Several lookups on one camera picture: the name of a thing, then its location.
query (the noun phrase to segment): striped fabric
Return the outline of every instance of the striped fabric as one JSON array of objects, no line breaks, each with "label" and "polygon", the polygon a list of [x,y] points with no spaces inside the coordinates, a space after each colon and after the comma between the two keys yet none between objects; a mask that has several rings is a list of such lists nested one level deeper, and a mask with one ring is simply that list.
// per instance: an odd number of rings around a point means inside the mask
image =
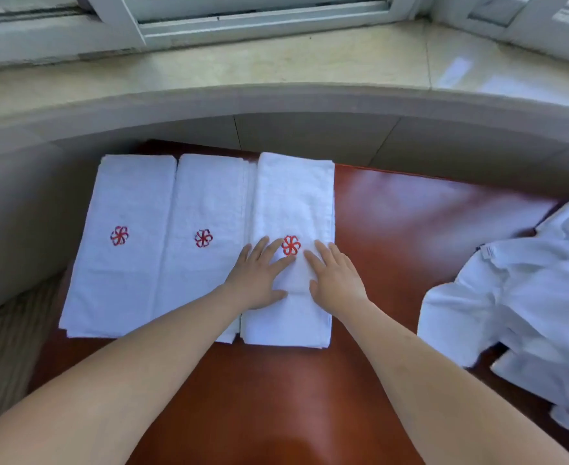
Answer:
[{"label": "striped fabric", "polygon": [[57,317],[57,274],[0,307],[0,415],[21,400]]}]

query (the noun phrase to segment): right hand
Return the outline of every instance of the right hand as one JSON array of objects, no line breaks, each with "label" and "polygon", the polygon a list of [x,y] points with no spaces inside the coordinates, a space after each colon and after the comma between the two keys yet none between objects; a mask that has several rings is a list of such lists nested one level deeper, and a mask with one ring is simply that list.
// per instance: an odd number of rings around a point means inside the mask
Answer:
[{"label": "right hand", "polygon": [[327,248],[317,240],[315,246],[323,261],[311,251],[304,251],[317,274],[317,281],[310,281],[310,294],[323,310],[340,318],[354,305],[368,300],[364,283],[349,257],[342,254],[334,243],[329,243]]}]

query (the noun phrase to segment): embroidered logo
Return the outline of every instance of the embroidered logo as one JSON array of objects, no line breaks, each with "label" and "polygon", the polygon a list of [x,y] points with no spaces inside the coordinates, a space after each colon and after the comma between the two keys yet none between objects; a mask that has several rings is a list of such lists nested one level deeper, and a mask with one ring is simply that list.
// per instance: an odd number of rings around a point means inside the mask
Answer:
[{"label": "embroidered logo", "polygon": [[295,235],[287,235],[284,239],[284,243],[282,243],[282,250],[284,251],[284,255],[296,255],[297,251],[302,247],[302,244],[299,242]]},{"label": "embroidered logo", "polygon": [[114,246],[124,245],[128,238],[127,227],[115,227],[115,231],[110,234],[110,239]]},{"label": "embroidered logo", "polygon": [[213,236],[211,236],[211,232],[209,231],[209,229],[199,230],[198,232],[196,232],[196,236],[194,237],[196,246],[198,246],[199,248],[205,248],[205,246],[209,246],[211,240],[213,240]]}]

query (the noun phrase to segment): white window frame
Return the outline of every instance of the white window frame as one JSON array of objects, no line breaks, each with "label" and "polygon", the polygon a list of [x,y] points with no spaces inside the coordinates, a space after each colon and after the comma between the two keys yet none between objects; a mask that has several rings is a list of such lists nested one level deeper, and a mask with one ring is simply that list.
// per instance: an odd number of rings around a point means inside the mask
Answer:
[{"label": "white window frame", "polygon": [[0,22],[0,64],[80,54],[192,46],[412,19],[419,0],[343,3],[139,24],[124,0],[88,0],[93,15]]},{"label": "white window frame", "polygon": [[436,0],[433,22],[569,60],[568,0],[522,0],[523,8],[508,26],[469,17],[480,0]]}]

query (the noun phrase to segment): reddish-brown tabletop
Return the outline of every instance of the reddish-brown tabletop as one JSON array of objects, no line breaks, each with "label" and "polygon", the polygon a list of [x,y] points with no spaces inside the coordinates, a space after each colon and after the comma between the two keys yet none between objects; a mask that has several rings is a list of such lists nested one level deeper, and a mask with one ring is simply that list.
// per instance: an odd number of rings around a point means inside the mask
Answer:
[{"label": "reddish-brown tabletop", "polygon": [[[203,151],[151,142],[141,152],[191,150]],[[425,292],[451,280],[476,246],[530,232],[558,204],[551,198],[340,165],[335,194],[336,243],[358,268],[370,299],[414,331]],[[31,390],[107,342],[67,339],[56,329],[41,353]],[[492,355],[474,374],[569,448],[569,432],[548,418],[546,402],[490,374]],[[331,345],[324,350],[249,346],[239,339],[233,345],[214,344],[129,463],[423,462],[368,361],[334,320]]]}]

